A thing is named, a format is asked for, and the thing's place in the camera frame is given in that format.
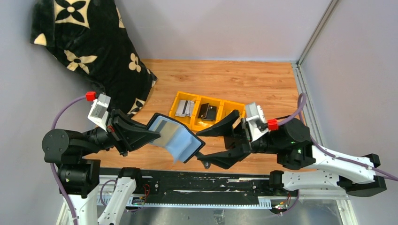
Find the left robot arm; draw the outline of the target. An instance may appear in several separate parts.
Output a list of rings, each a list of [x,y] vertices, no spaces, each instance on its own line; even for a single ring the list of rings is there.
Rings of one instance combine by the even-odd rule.
[[[160,137],[144,124],[133,121],[120,110],[105,112],[104,127],[84,133],[52,129],[42,140],[44,160],[49,163],[70,211],[73,225],[117,225],[131,194],[143,186],[141,170],[120,170],[115,190],[102,215],[97,214],[96,199],[100,183],[100,161],[85,156],[116,148],[122,156]]]

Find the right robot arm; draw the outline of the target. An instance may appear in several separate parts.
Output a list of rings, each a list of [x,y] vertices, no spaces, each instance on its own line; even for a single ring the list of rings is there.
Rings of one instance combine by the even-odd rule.
[[[223,169],[250,154],[276,155],[283,170],[272,171],[264,183],[255,182],[256,191],[337,189],[351,196],[371,197],[387,189],[385,178],[375,172],[380,165],[378,155],[353,157],[328,150],[311,139],[309,128],[297,118],[279,125],[261,114],[241,119],[235,110],[198,135],[224,138],[225,151],[199,156],[200,161]]]

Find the black cards stack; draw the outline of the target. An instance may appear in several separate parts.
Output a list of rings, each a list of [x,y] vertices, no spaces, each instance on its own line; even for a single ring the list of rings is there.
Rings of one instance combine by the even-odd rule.
[[[209,103],[201,104],[198,113],[198,119],[214,121],[216,120],[217,107]]]

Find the silver cards stack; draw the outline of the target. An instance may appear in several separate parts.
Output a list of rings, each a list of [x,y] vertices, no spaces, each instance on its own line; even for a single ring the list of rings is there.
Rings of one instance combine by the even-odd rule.
[[[193,109],[195,107],[195,101],[191,100],[180,100],[175,112],[177,117],[191,117]]]

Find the right yellow bin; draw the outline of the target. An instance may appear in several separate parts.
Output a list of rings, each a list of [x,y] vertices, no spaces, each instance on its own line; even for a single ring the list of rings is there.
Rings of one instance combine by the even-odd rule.
[[[241,118],[245,117],[245,104],[222,100],[220,106],[217,108],[216,121],[219,122],[233,110],[238,110]]]

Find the left yellow bin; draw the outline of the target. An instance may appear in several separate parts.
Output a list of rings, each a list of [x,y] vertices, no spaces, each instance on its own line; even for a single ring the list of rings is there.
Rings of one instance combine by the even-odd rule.
[[[192,129],[195,104],[199,100],[199,95],[178,91],[171,106],[168,116],[183,123]]]

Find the black floral blanket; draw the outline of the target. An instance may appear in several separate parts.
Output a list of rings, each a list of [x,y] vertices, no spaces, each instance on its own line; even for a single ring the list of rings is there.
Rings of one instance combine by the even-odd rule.
[[[156,75],[144,64],[113,0],[38,0],[30,42],[111,98],[109,108],[135,116]]]

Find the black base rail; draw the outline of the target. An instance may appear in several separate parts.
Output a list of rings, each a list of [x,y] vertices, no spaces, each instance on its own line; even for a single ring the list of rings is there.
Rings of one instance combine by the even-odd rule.
[[[294,204],[297,191],[269,186],[268,175],[142,170],[143,184],[128,197],[129,210],[150,207],[272,209]]]

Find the aluminium frame post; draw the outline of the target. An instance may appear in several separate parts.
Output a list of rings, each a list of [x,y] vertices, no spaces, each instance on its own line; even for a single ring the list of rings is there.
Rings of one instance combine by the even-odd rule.
[[[331,0],[321,16],[321,19],[317,23],[310,39],[308,40],[303,52],[301,53],[299,59],[297,60],[296,64],[300,67],[304,61],[306,60],[307,56],[309,55],[311,49],[313,48],[315,42],[317,41],[318,37],[320,36],[321,32],[324,30],[327,22],[329,21],[330,17],[334,13],[336,7],[340,3],[340,0]]]

